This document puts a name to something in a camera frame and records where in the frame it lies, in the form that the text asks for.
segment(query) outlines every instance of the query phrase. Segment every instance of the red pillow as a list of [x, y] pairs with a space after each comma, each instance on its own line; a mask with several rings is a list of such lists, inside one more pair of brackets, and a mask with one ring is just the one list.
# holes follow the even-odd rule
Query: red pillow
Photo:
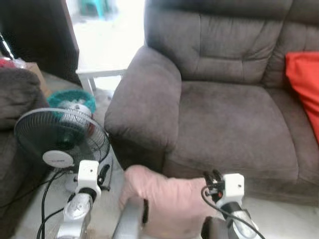
[[319, 52], [288, 53], [286, 75], [303, 102], [319, 143]]

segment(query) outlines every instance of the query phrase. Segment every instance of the pink pillow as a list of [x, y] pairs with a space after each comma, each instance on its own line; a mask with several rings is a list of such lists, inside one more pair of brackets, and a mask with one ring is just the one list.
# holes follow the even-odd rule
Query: pink pillow
[[120, 197], [123, 209], [127, 199], [140, 196], [149, 201], [144, 232], [166, 239], [190, 239], [200, 234], [207, 216], [215, 210], [200, 195], [205, 179], [166, 178], [140, 165], [129, 167]]

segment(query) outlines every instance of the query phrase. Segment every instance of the sofa cushion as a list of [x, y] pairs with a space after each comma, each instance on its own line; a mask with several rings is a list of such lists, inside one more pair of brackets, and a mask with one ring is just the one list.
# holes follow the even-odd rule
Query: sofa cushion
[[293, 51], [319, 51], [319, 1], [294, 0], [268, 61], [263, 84], [277, 88], [287, 84], [285, 55]]
[[40, 82], [24, 69], [0, 68], [0, 129], [12, 129], [20, 116], [32, 109]]
[[148, 0], [145, 39], [183, 80], [258, 83], [291, 0]]
[[305, 110], [295, 95], [282, 89], [267, 89], [283, 114], [294, 142], [298, 177], [319, 186], [319, 146]]
[[178, 140], [167, 159], [250, 178], [296, 181], [298, 176], [282, 113], [258, 86], [183, 82]]
[[2, 131], [0, 133], [0, 180], [5, 177], [16, 154], [16, 143], [13, 130]]

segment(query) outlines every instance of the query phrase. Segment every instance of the sofa backrest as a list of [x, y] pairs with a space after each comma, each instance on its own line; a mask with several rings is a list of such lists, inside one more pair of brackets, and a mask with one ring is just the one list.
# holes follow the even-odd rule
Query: sofa backrest
[[145, 39], [183, 80], [280, 87], [286, 52], [319, 50], [319, 0], [147, 0]]

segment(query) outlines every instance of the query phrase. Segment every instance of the teal basket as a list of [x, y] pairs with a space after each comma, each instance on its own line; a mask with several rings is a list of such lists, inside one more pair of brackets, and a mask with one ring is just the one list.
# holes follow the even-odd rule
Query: teal basket
[[90, 109], [91, 113], [94, 113], [96, 110], [95, 98], [93, 95], [86, 91], [82, 90], [66, 90], [66, 91], [58, 91], [53, 93], [51, 96], [47, 98], [47, 101], [50, 107], [57, 108], [61, 102], [63, 101], [79, 101], [83, 100], [87, 108]]

